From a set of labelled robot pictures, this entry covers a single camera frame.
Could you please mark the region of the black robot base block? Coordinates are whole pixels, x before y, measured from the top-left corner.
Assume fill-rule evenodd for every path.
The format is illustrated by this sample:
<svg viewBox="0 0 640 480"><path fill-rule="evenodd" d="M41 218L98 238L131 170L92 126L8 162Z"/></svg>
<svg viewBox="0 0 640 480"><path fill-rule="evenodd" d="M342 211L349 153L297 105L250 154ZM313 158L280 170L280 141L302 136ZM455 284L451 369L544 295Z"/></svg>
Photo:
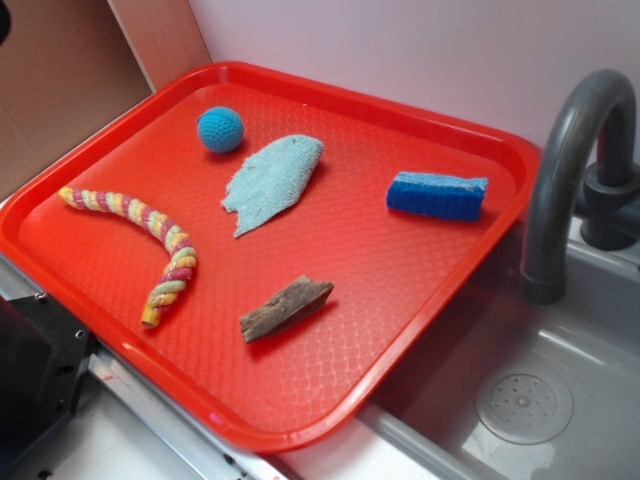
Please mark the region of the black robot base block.
<svg viewBox="0 0 640 480"><path fill-rule="evenodd" d="M1 477L75 415L94 336L52 297L1 300Z"/></svg>

